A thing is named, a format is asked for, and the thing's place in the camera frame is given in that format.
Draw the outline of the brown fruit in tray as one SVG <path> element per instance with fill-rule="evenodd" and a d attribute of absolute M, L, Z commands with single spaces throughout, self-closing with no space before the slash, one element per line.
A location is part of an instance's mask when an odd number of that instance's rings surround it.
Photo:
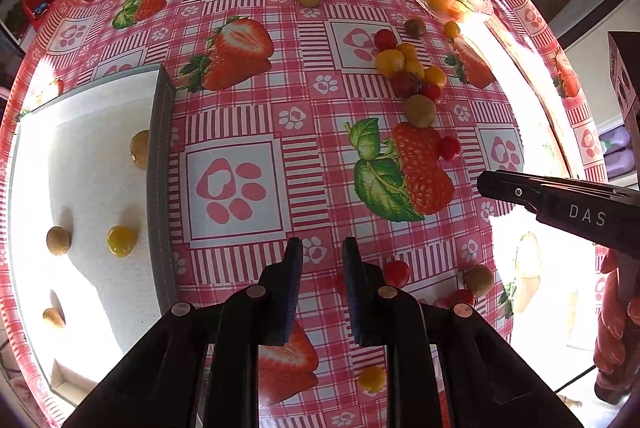
<path fill-rule="evenodd" d="M 47 232 L 46 244 L 48 251 L 55 256 L 65 255 L 70 250 L 70 233 L 62 226 L 52 226 Z"/>

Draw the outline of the red cherry tomato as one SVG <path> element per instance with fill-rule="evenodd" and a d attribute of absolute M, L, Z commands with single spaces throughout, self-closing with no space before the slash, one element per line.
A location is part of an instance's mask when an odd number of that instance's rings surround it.
<path fill-rule="evenodd" d="M 392 50 L 397 47 L 397 38 L 395 34 L 386 28 L 379 29 L 373 36 L 375 47 L 379 51 Z"/>

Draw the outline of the large orange tomato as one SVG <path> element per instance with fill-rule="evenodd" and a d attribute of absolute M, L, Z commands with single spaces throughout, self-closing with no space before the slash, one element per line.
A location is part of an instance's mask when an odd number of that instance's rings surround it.
<path fill-rule="evenodd" d="M 376 70 L 388 79 L 402 72 L 405 69 L 405 62 L 404 55 L 397 49 L 380 51 L 375 57 Z"/>

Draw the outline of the yellow fruit in tray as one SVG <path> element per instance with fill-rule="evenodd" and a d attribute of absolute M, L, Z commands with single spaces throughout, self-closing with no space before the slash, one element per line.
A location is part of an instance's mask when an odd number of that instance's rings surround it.
<path fill-rule="evenodd" d="M 106 236 L 110 252 L 118 258 L 126 258 L 137 244 L 137 233 L 126 226 L 112 226 Z"/>

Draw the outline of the pale green round fruit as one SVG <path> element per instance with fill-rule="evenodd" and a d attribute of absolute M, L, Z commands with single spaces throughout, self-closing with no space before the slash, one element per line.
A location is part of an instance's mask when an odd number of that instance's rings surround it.
<path fill-rule="evenodd" d="M 436 117 L 436 105 L 427 96 L 414 94 L 406 101 L 405 115 L 408 123 L 416 128 L 428 128 Z"/>

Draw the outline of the orange cherry tomato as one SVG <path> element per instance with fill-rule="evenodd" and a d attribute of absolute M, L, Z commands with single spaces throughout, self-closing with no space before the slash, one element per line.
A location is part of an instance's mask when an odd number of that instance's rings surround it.
<path fill-rule="evenodd" d="M 396 50 L 399 51 L 404 57 L 406 62 L 416 61 L 418 59 L 418 55 L 416 54 L 416 48 L 413 47 L 412 44 L 398 44 Z"/>

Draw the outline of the white tray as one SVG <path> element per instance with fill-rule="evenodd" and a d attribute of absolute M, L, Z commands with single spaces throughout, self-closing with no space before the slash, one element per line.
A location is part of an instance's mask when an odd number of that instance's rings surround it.
<path fill-rule="evenodd" d="M 11 152 L 10 277 L 43 388 L 69 413 L 176 296 L 168 232 L 175 89 L 158 64 L 106 76 L 25 115 Z M 52 255 L 52 226 L 70 250 Z M 126 258 L 112 226 L 137 233 Z"/>

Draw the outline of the yellow tomato near bowl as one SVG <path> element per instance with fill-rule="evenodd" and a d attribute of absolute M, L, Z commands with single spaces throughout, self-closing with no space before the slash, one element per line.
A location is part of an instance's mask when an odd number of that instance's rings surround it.
<path fill-rule="evenodd" d="M 444 25 L 444 34 L 447 38 L 454 40 L 460 36 L 460 27 L 455 21 L 449 21 Z"/>

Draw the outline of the yellow fruit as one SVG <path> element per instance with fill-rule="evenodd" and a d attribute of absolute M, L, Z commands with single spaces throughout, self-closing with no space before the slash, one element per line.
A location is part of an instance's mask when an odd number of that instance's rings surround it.
<path fill-rule="evenodd" d="M 137 233 L 126 226 L 112 226 L 106 236 L 110 252 L 118 258 L 126 258 L 137 244 Z"/>
<path fill-rule="evenodd" d="M 386 371 L 375 365 L 365 367 L 357 378 L 357 385 L 364 393 L 375 396 L 386 385 Z"/>

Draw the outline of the dark olive fruit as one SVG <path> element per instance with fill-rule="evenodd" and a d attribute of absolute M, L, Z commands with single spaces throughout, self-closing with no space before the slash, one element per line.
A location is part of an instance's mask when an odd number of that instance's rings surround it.
<path fill-rule="evenodd" d="M 420 18 L 409 18 L 404 23 L 405 33 L 412 38 L 420 38 L 426 32 L 426 25 Z"/>

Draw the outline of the pink strawberry tablecloth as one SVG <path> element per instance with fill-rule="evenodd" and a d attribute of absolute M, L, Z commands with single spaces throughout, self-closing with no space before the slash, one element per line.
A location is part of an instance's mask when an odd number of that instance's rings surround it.
<path fill-rule="evenodd" d="M 549 270 L 559 303 L 537 313 L 552 340 L 590 341 L 604 279 L 601 251 L 525 211 L 480 195 L 484 170 L 606 178 L 578 77 L 530 0 L 491 0 L 487 21 L 444 25 L 416 0 L 56 0 L 17 72 L 1 125 L 1 313 L 18 367 L 51 426 L 64 413 L 43 388 L 10 277 L 8 195 L 20 120 L 82 84 L 158 64 L 175 89 L 168 139 L 168 232 L 177 299 L 208 306 L 254 283 L 286 241 L 303 243 L 296 318 L 312 359 L 265 427 L 382 427 L 386 394 L 361 371 L 360 348 L 335 287 L 346 236 L 376 263 L 408 266 L 419 298 L 454 292 L 474 264 L 494 274 L 480 314 L 522 341 L 512 294 L 530 242 L 567 248 L 576 272 Z M 404 23 L 420 18 L 420 38 Z M 418 59 L 385 78 L 373 36 L 391 30 Z M 428 128 L 405 115 L 414 94 L 436 105 Z"/>

